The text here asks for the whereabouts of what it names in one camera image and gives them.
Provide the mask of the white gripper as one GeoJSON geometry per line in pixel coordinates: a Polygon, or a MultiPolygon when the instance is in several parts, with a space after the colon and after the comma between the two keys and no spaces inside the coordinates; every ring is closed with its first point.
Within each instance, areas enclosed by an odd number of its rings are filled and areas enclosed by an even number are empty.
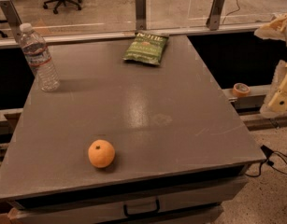
{"type": "MultiPolygon", "coordinates": [[[[279,14],[271,22],[255,30],[254,35],[262,39],[282,40],[287,47],[287,13],[279,14]]],[[[287,110],[287,62],[280,60],[275,69],[272,84],[274,94],[268,102],[268,107],[273,112],[287,110]]]]}

